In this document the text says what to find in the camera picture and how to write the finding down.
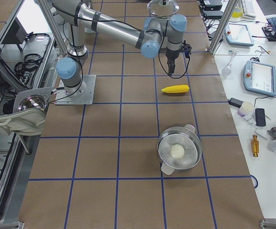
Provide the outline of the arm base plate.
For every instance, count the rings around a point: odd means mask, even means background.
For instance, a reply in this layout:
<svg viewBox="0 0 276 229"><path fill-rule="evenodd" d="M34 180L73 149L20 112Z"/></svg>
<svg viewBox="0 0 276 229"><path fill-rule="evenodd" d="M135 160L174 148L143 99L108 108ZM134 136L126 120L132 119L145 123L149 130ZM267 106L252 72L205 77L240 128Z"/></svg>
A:
<svg viewBox="0 0 276 229"><path fill-rule="evenodd" d="M83 83L80 88L68 88L60 80L59 87L62 90L56 92L55 105L92 105L96 85L96 75L83 75Z"/></svg>

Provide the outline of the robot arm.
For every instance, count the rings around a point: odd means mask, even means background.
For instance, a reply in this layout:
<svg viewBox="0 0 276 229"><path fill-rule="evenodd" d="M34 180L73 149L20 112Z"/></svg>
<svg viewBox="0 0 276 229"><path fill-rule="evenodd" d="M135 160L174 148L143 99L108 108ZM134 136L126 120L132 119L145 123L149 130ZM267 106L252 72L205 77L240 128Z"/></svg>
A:
<svg viewBox="0 0 276 229"><path fill-rule="evenodd" d="M191 46L183 40L187 18L177 13L179 5L174 0L150 1L147 9L151 17L145 19L143 29L96 11L81 0L55 0L53 7L69 23L67 52L71 56L87 55L84 32L88 28L134 46L146 58L160 56L160 50L164 48L169 77L174 74L175 60L180 53L183 52L187 59L191 58Z"/></svg>

